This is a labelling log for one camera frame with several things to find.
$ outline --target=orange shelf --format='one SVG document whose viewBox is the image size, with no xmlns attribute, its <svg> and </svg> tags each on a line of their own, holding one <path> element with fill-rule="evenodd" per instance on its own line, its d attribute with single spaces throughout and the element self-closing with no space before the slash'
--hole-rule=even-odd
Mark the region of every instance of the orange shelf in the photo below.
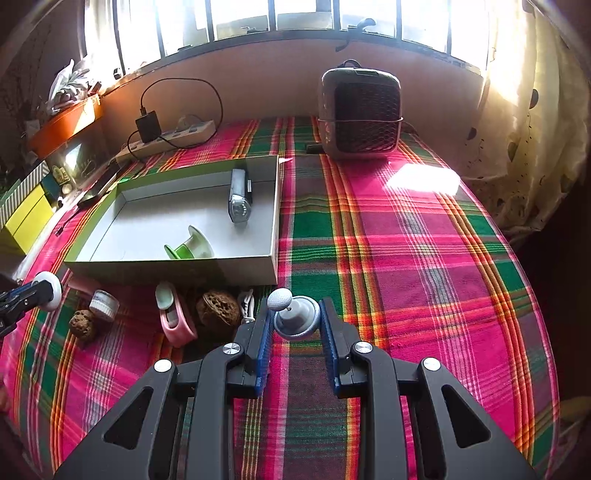
<svg viewBox="0 0 591 480">
<path fill-rule="evenodd" d="M 64 142 L 103 115 L 98 95 L 88 97 L 68 110 L 58 113 L 29 140 L 29 150 L 40 159 L 47 158 Z"/>
</svg>

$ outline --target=black grille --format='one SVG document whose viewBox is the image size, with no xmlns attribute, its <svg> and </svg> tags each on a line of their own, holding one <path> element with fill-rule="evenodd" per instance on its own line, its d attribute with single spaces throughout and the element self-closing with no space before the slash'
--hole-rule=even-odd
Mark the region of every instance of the black grille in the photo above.
<svg viewBox="0 0 591 480">
<path fill-rule="evenodd" d="M 341 83 L 335 89 L 336 146 L 346 153 L 389 152 L 396 147 L 400 89 L 395 85 Z"/>
</svg>

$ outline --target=white cable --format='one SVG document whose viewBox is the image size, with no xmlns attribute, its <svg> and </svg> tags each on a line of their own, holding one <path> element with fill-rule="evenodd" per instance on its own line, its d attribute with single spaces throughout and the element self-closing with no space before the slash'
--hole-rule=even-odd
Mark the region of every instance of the white cable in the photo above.
<svg viewBox="0 0 591 480">
<path fill-rule="evenodd" d="M 242 323 L 255 321 L 255 297 L 252 294 L 252 289 L 238 294 L 238 306 L 240 307 L 240 315 L 242 315 Z"/>
</svg>

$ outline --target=yellow box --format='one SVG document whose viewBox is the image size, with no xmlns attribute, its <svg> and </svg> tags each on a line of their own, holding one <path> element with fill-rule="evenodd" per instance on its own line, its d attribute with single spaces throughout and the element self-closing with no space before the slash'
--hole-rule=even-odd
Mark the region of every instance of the yellow box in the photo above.
<svg viewBox="0 0 591 480">
<path fill-rule="evenodd" d="M 26 255 L 47 224 L 53 210 L 37 185 L 18 206 L 0 231 L 0 252 Z"/>
</svg>

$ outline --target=window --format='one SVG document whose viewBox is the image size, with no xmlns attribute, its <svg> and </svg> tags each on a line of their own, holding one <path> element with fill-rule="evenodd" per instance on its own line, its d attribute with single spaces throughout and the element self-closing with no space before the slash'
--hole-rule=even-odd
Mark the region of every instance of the window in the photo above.
<svg viewBox="0 0 591 480">
<path fill-rule="evenodd" d="M 111 45 L 115 37 L 118 58 L 111 62 L 124 73 L 225 38 L 269 30 L 347 30 L 366 18 L 376 23 L 367 33 L 392 38 L 393 44 L 421 44 L 481 70 L 488 57 L 486 0 L 86 0 L 86 5 L 87 43 L 100 49 L 106 45 L 102 37 L 109 35 Z"/>
</svg>

